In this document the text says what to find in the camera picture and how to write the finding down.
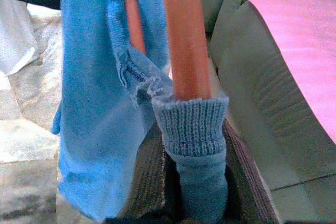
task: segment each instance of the knitted cuff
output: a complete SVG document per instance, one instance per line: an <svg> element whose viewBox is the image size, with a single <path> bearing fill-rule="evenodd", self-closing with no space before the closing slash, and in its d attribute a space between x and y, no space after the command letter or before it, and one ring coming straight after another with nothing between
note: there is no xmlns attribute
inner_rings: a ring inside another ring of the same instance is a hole
<svg viewBox="0 0 336 224"><path fill-rule="evenodd" d="M168 153L201 157L225 150L222 126L228 97L224 94L185 102L158 96L152 105Z"/></svg>

